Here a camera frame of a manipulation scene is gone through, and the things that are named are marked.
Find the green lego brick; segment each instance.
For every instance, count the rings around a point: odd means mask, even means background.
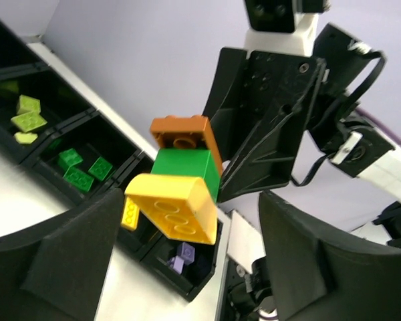
[[[111,165],[108,161],[102,157],[98,157],[92,167],[88,170],[88,173],[102,182],[106,179],[112,168],[113,165]]]
[[[25,114],[12,117],[11,121],[22,132],[32,132],[47,124],[47,121],[36,112],[26,112]]]
[[[84,193],[89,192],[94,183],[93,177],[75,167],[70,167],[63,178]]]
[[[65,171],[83,162],[83,158],[74,148],[65,150],[59,154],[58,165]]]
[[[154,161],[151,173],[202,177],[207,184],[211,197],[217,201],[220,174],[210,150],[161,148]]]
[[[38,135],[33,132],[16,132],[13,136],[19,144],[24,145],[33,144],[34,140],[38,137]]]
[[[35,112],[36,114],[40,114],[40,100],[20,95],[18,105],[16,107],[16,113],[18,115],[25,114],[26,112]]]
[[[48,147],[48,150],[55,150],[61,144],[62,138],[55,139]]]

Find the orange lego brick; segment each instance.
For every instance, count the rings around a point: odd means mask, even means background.
[[[198,115],[186,118],[155,118],[150,132],[160,148],[209,149],[219,174],[222,175],[223,161],[208,117]]]

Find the black sorting tray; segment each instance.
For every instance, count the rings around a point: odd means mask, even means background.
[[[222,228],[223,224],[218,221],[217,242],[214,245],[187,242],[195,248],[195,259],[192,264],[184,267],[181,275],[168,266],[168,260],[176,255],[176,249],[182,242],[167,239],[164,235],[141,263],[185,300],[191,302],[215,273]]]
[[[95,180],[89,192],[84,193],[63,179],[65,171],[58,165],[59,153],[74,148],[83,158],[77,168],[85,173],[102,156],[113,165],[112,172],[105,181]],[[129,159],[140,154],[140,149],[123,135],[100,112],[95,111],[76,120],[70,125],[59,128],[48,136],[35,149],[22,165],[32,168],[45,178],[61,194],[76,205],[97,195],[108,181],[113,180],[113,172],[126,168]]]
[[[125,191],[129,182],[138,174],[149,173],[153,167],[153,160],[144,152],[134,156],[129,160],[128,166],[116,172],[112,180],[109,180],[99,190],[103,193],[108,189],[119,188]],[[136,261],[140,261],[152,249],[153,245],[163,236],[163,234],[151,223],[144,214],[140,213],[138,226],[135,231],[128,231],[121,227],[118,232],[118,243],[120,247]]]
[[[0,74],[38,64],[44,64],[41,58],[0,21]]]
[[[19,131],[11,118],[16,116],[20,95],[40,99],[41,116],[47,120],[36,132],[37,140],[30,145],[19,144],[13,136]],[[52,132],[93,111],[95,108],[49,67],[0,75],[0,144],[17,163],[27,158]]]

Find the lego brick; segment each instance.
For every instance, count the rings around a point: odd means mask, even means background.
[[[18,105],[16,107],[16,113],[17,115],[22,115],[26,112],[35,112],[36,114],[40,114],[40,100],[29,96],[20,95]]]
[[[13,136],[19,144],[33,144],[34,140],[39,137],[33,132],[16,132]]]
[[[88,173],[102,182],[107,178],[112,168],[113,165],[108,161],[102,157],[98,157],[92,167],[88,170]]]
[[[70,167],[67,172],[65,172],[63,178],[85,193],[90,191],[92,183],[94,182],[94,178],[75,167]]]
[[[211,197],[217,200],[220,175],[210,150],[161,148],[154,161],[152,174],[202,177]]]
[[[120,225],[128,231],[135,231],[138,226],[139,216],[140,208],[131,200],[131,198],[126,197],[122,222]]]
[[[167,238],[215,243],[217,208],[202,178],[139,174],[125,194]]]
[[[185,265],[190,265],[194,262],[194,247],[186,242],[182,242],[178,246],[176,254],[184,260]]]
[[[74,149],[67,149],[61,152],[58,156],[58,165],[65,171],[70,167],[76,166],[83,162],[83,158]]]
[[[46,119],[35,112],[26,112],[25,114],[14,116],[11,121],[22,132],[32,132],[47,124]]]
[[[209,149],[213,154],[219,175],[223,173],[223,161],[208,117],[155,118],[150,132],[160,148]]]
[[[184,268],[184,260],[179,257],[175,256],[168,261],[168,265],[178,274],[182,273],[182,269]]]

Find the white table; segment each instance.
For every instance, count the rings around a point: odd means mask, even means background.
[[[29,45],[82,96],[108,117],[146,154],[154,158],[156,149],[119,117],[43,44]],[[34,175],[14,165],[0,147],[0,236],[39,223],[68,209],[56,195],[44,189]],[[137,262],[114,249],[106,276],[97,321],[215,320],[221,302],[225,275],[230,219],[219,211],[223,222],[215,275],[191,303],[158,282]]]

